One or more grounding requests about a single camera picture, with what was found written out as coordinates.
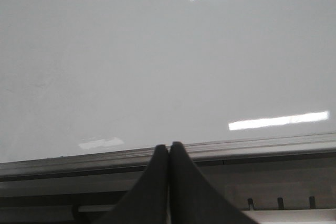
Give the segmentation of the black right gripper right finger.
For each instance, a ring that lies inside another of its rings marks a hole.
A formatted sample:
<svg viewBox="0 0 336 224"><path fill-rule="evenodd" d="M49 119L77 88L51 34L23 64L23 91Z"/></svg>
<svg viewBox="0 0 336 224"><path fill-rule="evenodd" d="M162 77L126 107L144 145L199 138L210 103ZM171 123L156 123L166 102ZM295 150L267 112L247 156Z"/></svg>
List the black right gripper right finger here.
<svg viewBox="0 0 336 224"><path fill-rule="evenodd" d="M169 172L172 223L255 223L207 181L180 142L170 148Z"/></svg>

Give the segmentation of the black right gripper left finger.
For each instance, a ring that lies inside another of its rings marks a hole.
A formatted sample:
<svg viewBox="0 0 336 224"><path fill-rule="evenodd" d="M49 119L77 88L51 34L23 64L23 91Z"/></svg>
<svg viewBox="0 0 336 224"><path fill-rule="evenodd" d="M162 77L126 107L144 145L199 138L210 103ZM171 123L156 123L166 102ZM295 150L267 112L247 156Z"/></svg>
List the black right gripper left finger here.
<svg viewBox="0 0 336 224"><path fill-rule="evenodd" d="M97 223L166 223L169 153L155 147L139 180Z"/></svg>

